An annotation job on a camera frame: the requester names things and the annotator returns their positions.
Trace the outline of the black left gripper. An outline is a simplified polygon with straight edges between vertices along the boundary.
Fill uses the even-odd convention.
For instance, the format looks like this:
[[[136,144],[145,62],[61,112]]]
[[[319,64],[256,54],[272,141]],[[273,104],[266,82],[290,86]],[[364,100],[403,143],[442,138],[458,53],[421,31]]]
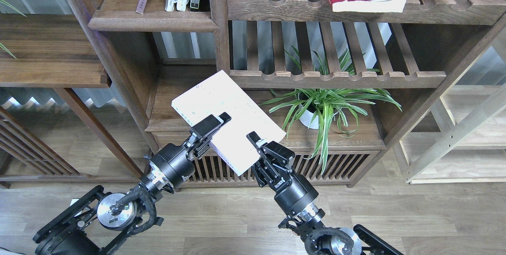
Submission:
[[[209,115],[190,129],[190,136],[181,144],[168,144],[150,159],[148,189],[176,189],[195,172],[193,159],[200,159],[209,149],[213,135],[231,120],[224,112],[218,117]]]

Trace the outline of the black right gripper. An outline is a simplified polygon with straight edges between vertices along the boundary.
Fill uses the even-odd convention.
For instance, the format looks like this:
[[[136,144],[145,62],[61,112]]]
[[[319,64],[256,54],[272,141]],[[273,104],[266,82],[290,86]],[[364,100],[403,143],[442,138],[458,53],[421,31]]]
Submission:
[[[315,217],[318,208],[314,201],[318,192],[292,169],[295,153],[279,143],[267,143],[255,131],[246,138],[260,154],[260,159],[253,165],[259,187],[268,185],[275,192],[274,200],[288,217]]]

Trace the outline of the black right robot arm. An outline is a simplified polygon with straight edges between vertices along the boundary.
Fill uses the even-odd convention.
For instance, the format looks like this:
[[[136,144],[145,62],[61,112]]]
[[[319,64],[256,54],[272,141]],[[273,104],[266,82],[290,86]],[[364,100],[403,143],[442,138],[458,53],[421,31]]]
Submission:
[[[253,165],[255,179],[260,187],[268,185],[274,200],[286,214],[280,229],[293,231],[305,244],[309,255],[399,255],[376,234],[362,225],[354,228],[332,228],[323,224],[325,215],[315,205],[316,189],[292,169],[295,153],[277,142],[266,142],[256,132],[247,135],[260,154]]]

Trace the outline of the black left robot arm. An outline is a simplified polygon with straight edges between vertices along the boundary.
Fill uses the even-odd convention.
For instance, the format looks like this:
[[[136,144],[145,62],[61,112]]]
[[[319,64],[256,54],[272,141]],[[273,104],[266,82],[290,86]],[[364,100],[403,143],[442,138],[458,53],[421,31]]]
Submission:
[[[190,129],[181,145],[168,144],[150,158],[151,171],[140,178],[128,193],[105,193],[94,187],[70,205],[33,237],[37,255],[110,255],[133,235],[160,226],[155,203],[162,191],[173,194],[195,172],[194,159],[209,149],[213,135],[231,117],[227,113],[209,115]],[[106,229],[119,234],[107,246],[99,247],[85,233],[98,220]]]

